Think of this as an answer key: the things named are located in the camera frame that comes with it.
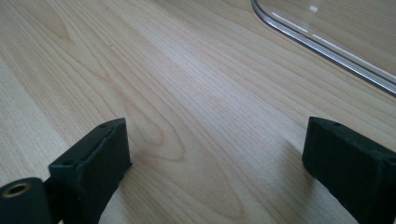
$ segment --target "glass panel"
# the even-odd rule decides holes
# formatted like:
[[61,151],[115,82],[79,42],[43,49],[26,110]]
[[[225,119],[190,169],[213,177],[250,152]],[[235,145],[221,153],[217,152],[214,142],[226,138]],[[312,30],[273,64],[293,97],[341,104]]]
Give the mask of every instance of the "glass panel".
[[396,95],[395,0],[252,0],[289,37]]

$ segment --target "light wood surface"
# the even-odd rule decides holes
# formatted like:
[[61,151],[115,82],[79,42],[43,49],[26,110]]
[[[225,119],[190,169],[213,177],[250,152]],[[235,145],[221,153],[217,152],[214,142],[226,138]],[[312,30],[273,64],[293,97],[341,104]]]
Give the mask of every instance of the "light wood surface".
[[0,185],[125,117],[134,167],[100,223],[355,223],[301,161],[308,117],[396,150],[396,98],[250,1],[0,1]]

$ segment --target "hole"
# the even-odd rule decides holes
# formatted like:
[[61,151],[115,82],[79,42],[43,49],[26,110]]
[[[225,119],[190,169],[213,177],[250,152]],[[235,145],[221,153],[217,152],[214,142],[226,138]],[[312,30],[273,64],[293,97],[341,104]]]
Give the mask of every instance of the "hole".
[[73,160],[64,161],[63,165],[72,165],[74,163]]
[[5,198],[13,198],[26,192],[31,185],[29,183],[19,183],[6,189],[3,193]]

